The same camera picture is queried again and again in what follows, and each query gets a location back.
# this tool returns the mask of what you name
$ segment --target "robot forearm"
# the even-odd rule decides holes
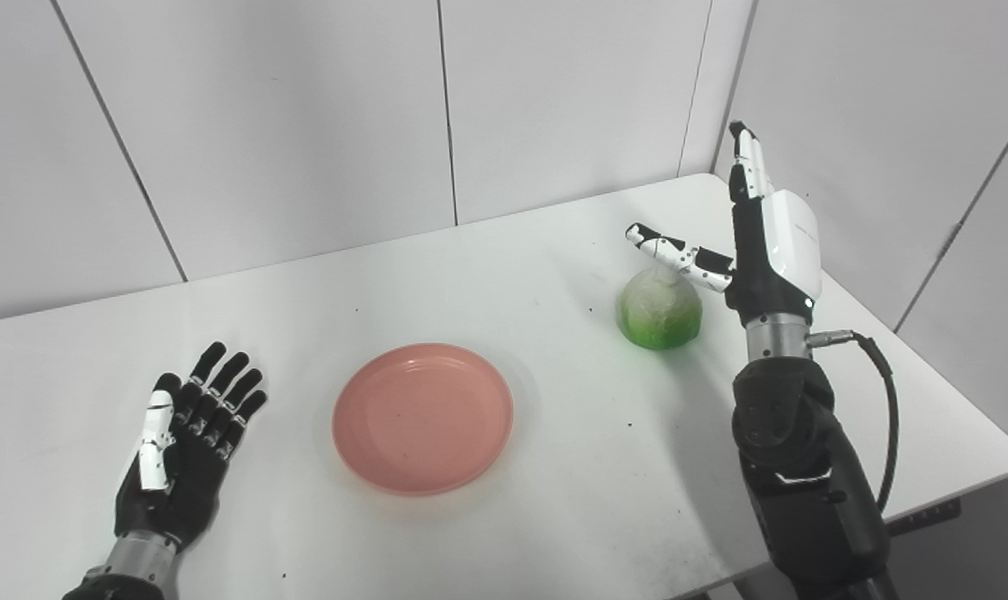
[[[90,569],[79,588],[62,600],[162,600],[161,585],[171,576],[176,544],[154,531],[119,536],[107,562]]]

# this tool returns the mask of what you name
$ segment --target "cable connector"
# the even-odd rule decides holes
[[[851,342],[856,338],[856,332],[850,329],[839,329],[835,331],[821,331],[818,334],[807,336],[808,348],[825,348]]]

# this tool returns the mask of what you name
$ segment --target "robotic hand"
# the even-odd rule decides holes
[[[725,292],[740,316],[748,365],[733,381],[733,438],[752,507],[774,565],[800,600],[896,598],[881,519],[895,464],[895,388],[872,339],[853,331],[810,334],[822,292],[818,228],[811,209],[774,191],[763,152],[733,122],[730,173],[737,258],[659,235],[635,223],[626,238],[695,284]],[[885,379],[890,448],[878,501],[834,414],[834,391],[811,350],[857,341]]]
[[[248,419],[267,401],[252,389],[263,379],[237,353],[208,384],[226,354],[221,342],[205,351],[183,385],[172,372],[157,381],[144,417],[137,458],[115,497],[107,563],[90,570],[62,600],[161,600],[173,559],[207,529],[229,461]]]

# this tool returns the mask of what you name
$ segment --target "robotic finger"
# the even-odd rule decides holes
[[[730,195],[734,202],[768,198],[774,193],[763,162],[760,140],[741,121],[730,124],[733,133],[733,170],[730,171]]]
[[[659,235],[655,229],[634,223],[626,229],[626,239],[641,252],[682,274],[691,283],[724,291],[732,280],[733,258],[706,247],[690,246],[682,240]]]

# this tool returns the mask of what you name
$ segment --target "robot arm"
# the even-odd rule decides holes
[[[758,137],[743,122],[730,132],[736,260],[716,254],[726,262],[701,269],[709,251],[640,224],[626,238],[695,283],[724,291],[740,316],[749,361],[733,381],[733,438],[771,559],[800,600],[895,599],[885,570],[888,532],[811,357],[812,347],[851,337],[809,334],[822,291],[815,218],[795,194],[774,191]]]

